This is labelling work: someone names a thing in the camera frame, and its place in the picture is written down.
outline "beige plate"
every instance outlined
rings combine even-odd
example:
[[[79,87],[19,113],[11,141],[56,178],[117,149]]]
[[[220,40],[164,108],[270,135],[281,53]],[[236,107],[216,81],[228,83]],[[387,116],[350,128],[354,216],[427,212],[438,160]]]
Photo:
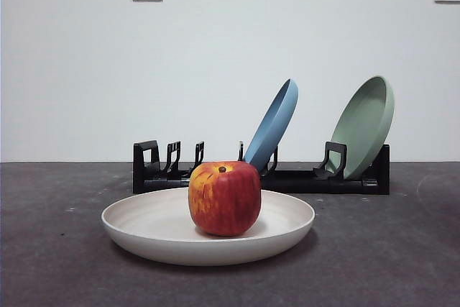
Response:
[[[187,188],[132,196],[101,217],[109,236],[141,257],[179,265],[232,265],[277,255],[310,230],[315,211],[298,198],[262,191],[256,223],[240,237],[212,237],[192,222]]]

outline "plate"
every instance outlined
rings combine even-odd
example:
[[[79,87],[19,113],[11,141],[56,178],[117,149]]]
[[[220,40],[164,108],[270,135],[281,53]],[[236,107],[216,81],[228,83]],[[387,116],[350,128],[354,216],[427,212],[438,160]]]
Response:
[[[332,142],[346,145],[344,178],[357,179],[372,164],[385,143],[395,110],[391,85],[381,76],[370,78],[346,105]],[[331,152],[326,169],[334,171],[340,156]]]
[[[262,190],[254,225],[239,237],[213,237],[193,223],[188,189],[173,188],[132,196],[101,215],[109,236],[125,250],[179,265],[233,265],[284,252],[310,230],[315,211],[306,202]]]
[[[262,122],[249,144],[243,161],[255,166],[260,172],[272,157],[280,143],[298,100],[298,87],[288,79],[268,108]]]

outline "apple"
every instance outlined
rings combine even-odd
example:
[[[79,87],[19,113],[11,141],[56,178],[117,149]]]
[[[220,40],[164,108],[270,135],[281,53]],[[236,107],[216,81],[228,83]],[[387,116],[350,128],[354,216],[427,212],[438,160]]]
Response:
[[[190,177],[190,215],[206,233],[222,237],[240,235],[257,220],[260,206],[259,173],[249,163],[201,163]]]

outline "black dish rack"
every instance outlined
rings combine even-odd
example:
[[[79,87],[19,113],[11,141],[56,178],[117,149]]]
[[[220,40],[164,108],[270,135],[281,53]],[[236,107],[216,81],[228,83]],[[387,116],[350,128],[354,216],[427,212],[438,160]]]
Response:
[[[180,142],[167,145],[167,159],[160,164],[160,152],[156,140],[135,143],[133,146],[133,193],[146,193],[166,188],[187,187],[193,170],[203,162],[204,142],[195,146],[195,162],[186,170],[179,169]],[[150,162],[144,161],[144,152],[150,150]],[[326,169],[329,153],[340,154],[340,164],[332,173]],[[281,170],[278,164],[278,148],[273,162],[268,162],[260,181],[262,189],[281,193],[360,193],[390,194],[390,146],[383,145],[372,164],[356,180],[344,179],[346,145],[326,142],[323,162],[312,170]],[[239,158],[243,160],[243,142],[239,143]]]

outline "green plate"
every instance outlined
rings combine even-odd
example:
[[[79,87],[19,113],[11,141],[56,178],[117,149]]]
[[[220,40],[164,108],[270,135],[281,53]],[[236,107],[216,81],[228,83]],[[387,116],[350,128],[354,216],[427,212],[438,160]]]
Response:
[[[395,97],[383,77],[370,78],[353,95],[331,140],[346,145],[345,179],[359,178],[372,164],[385,143],[394,110]],[[326,169],[333,172],[339,163],[340,155],[331,152]]]

